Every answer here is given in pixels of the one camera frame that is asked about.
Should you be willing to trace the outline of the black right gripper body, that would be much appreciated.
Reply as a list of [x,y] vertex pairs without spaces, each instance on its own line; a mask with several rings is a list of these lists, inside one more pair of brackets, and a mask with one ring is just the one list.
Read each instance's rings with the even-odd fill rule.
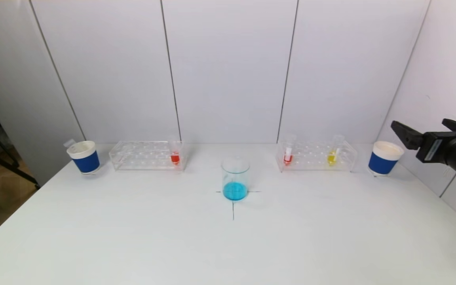
[[422,163],[444,164],[456,171],[456,132],[426,132],[416,158]]

